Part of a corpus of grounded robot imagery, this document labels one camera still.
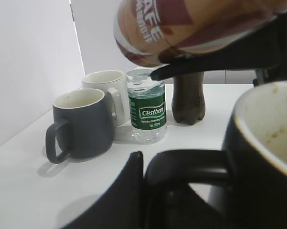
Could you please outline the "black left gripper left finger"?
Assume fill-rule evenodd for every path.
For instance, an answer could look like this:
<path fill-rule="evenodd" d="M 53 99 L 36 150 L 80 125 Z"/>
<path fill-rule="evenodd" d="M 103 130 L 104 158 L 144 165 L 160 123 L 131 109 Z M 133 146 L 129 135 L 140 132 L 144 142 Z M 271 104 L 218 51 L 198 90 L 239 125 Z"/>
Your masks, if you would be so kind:
<path fill-rule="evenodd" d="M 141 229 L 144 157 L 137 151 L 101 197 L 65 229 Z"/>

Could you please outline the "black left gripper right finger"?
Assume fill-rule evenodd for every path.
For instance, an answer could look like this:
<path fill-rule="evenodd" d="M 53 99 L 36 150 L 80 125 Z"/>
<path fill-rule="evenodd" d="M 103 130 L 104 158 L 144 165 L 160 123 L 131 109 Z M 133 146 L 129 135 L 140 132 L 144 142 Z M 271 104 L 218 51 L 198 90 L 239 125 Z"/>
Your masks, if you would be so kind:
<path fill-rule="evenodd" d="M 160 81 L 187 73 L 255 70 L 258 81 L 287 81 L 287 12 L 263 28 L 214 53 L 173 63 L 153 71 Z"/>

